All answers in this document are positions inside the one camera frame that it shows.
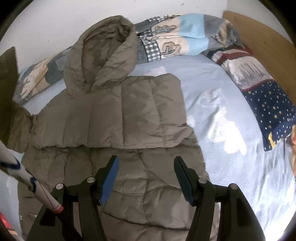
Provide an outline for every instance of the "bed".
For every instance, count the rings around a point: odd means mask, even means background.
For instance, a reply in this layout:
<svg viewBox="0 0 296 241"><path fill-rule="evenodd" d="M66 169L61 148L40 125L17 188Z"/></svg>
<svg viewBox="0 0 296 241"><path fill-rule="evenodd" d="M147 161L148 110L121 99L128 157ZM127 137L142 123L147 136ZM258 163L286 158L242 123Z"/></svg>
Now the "bed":
<svg viewBox="0 0 296 241"><path fill-rule="evenodd" d="M244 96L226 72L204 55L174 56L138 64L131 75L166 73L180 79L187 124L197 136L211 182L226 186L238 184L251 204L266 240L280 238L296 204L289 145L280 142L272 151L263 150L261 131ZM65 88L61 79L23 106L31 114L38 114ZM7 186L12 202L7 202L9 206L5 207L5 212L11 224L20 230L17 203L13 201L16 183L9 179Z"/></svg>

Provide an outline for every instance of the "red object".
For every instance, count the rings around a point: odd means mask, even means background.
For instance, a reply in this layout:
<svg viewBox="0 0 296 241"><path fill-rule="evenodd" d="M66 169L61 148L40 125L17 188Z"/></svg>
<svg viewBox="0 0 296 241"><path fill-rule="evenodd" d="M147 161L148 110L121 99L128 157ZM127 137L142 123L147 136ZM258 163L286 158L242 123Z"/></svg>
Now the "red object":
<svg viewBox="0 0 296 241"><path fill-rule="evenodd" d="M6 220L2 213L0 213L0 219L2 220L3 224L7 229L12 229L12 226L9 224L9 222Z"/></svg>

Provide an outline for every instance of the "wooden headboard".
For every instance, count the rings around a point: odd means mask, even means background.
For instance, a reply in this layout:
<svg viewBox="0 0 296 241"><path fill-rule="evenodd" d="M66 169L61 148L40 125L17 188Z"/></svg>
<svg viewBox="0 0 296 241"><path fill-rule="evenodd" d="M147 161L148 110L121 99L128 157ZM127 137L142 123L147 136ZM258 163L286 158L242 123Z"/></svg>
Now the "wooden headboard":
<svg viewBox="0 0 296 241"><path fill-rule="evenodd" d="M296 48L282 35L252 18L225 11L223 18L239 31L240 39L296 105Z"/></svg>

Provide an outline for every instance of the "white wall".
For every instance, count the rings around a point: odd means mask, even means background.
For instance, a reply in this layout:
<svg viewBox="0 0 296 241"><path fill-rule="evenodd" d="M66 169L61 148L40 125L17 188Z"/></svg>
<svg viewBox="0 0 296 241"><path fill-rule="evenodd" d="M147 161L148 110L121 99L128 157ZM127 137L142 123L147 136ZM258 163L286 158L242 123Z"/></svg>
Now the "white wall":
<svg viewBox="0 0 296 241"><path fill-rule="evenodd" d="M92 24L112 15L133 23L166 14L201 12L221 17L227 0L34 0L0 42L16 47L23 69L74 44Z"/></svg>
<svg viewBox="0 0 296 241"><path fill-rule="evenodd" d="M277 18L258 0L228 0L227 10L253 18L292 42Z"/></svg>

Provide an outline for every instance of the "patterned blanket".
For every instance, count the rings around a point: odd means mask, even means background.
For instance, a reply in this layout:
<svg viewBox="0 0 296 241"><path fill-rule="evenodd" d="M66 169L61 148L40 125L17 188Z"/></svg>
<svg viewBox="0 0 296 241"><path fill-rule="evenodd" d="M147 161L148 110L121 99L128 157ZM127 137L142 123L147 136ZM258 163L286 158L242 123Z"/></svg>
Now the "patterned blanket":
<svg viewBox="0 0 296 241"><path fill-rule="evenodd" d="M266 69L244 46L225 19L190 13L154 17L134 25L138 36L137 64L174 55L203 53L222 66L253 110L269 151L290 135L295 107ZM20 104L63 78L68 48L23 71L14 94Z"/></svg>

